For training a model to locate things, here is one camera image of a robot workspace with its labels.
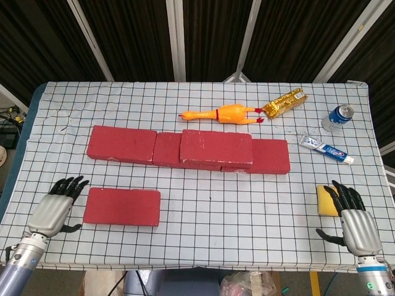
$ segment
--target blue tablecloth edge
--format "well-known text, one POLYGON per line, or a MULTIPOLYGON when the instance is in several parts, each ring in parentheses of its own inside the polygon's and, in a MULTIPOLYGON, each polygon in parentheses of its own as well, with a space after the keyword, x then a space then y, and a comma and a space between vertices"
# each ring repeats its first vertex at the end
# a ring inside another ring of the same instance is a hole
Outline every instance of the blue tablecloth edge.
POLYGON ((7 176, 6 185, 4 186, 4 190, 0 198, 0 221, 2 221, 4 214, 6 213, 8 203, 11 199, 12 191, 14 190, 14 186, 17 182, 19 170, 22 166, 23 157, 25 156, 27 140, 30 137, 31 129, 33 128, 33 123, 35 121, 38 111, 38 104, 46 86, 47 83, 43 83, 38 86, 31 98, 29 111, 27 112, 25 123, 23 124, 22 132, 20 134, 17 144, 17 149, 15 151, 14 162, 12 163, 10 172, 7 176))

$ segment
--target blue can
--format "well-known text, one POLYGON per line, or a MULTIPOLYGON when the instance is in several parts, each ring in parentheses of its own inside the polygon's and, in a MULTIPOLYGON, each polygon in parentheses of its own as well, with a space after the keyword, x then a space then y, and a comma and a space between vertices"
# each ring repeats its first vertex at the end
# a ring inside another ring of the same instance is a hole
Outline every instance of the blue can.
POLYGON ((333 131, 341 128, 346 122, 352 119, 354 110, 349 105, 337 106, 334 111, 325 117, 321 125, 327 131, 333 131))

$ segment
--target plastic bag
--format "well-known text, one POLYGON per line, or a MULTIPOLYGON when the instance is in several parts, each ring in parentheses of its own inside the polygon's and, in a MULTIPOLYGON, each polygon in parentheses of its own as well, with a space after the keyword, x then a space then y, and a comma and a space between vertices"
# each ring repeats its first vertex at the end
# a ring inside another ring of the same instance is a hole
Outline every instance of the plastic bag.
POLYGON ((274 296, 276 291, 267 271, 242 271, 223 278, 220 296, 274 296))

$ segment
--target black wire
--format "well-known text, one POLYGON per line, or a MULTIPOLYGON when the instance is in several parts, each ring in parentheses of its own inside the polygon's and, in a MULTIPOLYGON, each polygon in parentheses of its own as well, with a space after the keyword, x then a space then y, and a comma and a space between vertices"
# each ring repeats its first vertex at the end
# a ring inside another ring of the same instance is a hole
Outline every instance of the black wire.
POLYGON ((8 108, 0 108, 0 110, 7 109, 7 111, 8 111, 8 110, 10 110, 10 109, 13 109, 14 107, 15 107, 15 106, 8 107, 8 108))
POLYGON ((128 273, 128 271, 126 271, 123 276, 119 279, 119 281, 115 284, 115 286, 113 286, 113 288, 111 289, 110 293, 108 293, 107 296, 110 296, 113 291, 118 287, 119 283, 122 282, 122 280, 125 278, 126 274, 128 273))
POLYGON ((338 273, 335 273, 335 275, 332 277, 331 281, 328 284, 328 287, 326 287, 325 293, 323 294, 323 296, 328 296, 328 293, 330 291, 330 289, 332 288, 332 284, 333 281, 336 279, 336 277, 338 276, 338 273))
POLYGON ((6 126, 13 126, 13 124, 10 125, 10 124, 7 123, 5 120, 3 120, 3 121, 1 122, 0 134, 4 131, 4 128, 5 128, 6 126))
POLYGON ((9 118, 9 117, 5 117, 4 115, 0 115, 0 118, 3 118, 11 123, 13 123, 14 125, 16 125, 18 128, 21 128, 22 126, 20 125, 19 122, 17 122, 16 120, 9 118))
POLYGON ((138 272, 138 270, 136 270, 136 274, 137 274, 137 276, 138 276, 138 280, 139 280, 139 282, 140 282, 140 286, 141 286, 141 290, 143 291, 143 295, 144 295, 144 296, 149 296, 149 293, 148 293, 148 291, 147 291, 147 288, 146 288, 146 286, 144 285, 143 279, 141 278, 141 275, 140 275, 140 273, 138 272))

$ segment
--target red foam block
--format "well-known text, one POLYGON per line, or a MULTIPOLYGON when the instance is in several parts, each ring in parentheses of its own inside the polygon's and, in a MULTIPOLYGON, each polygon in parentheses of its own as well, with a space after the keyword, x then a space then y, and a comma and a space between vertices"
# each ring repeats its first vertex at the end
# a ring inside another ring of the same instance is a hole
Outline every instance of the red foam block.
POLYGON ((156 131, 148 129, 93 127, 86 154, 93 159, 151 165, 156 131))
POLYGON ((158 190, 91 188, 83 222, 158 226, 159 213, 158 190))
POLYGON ((252 166, 250 134, 184 129, 180 159, 196 165, 249 168, 252 166))
POLYGON ((220 166, 195 165, 180 161, 180 133, 158 133, 153 163, 160 167, 191 168, 194 170, 220 171, 220 166))
POLYGON ((235 171, 249 174, 285 175, 291 170, 288 143, 285 140, 253 139, 254 163, 250 168, 222 168, 222 171, 235 171))

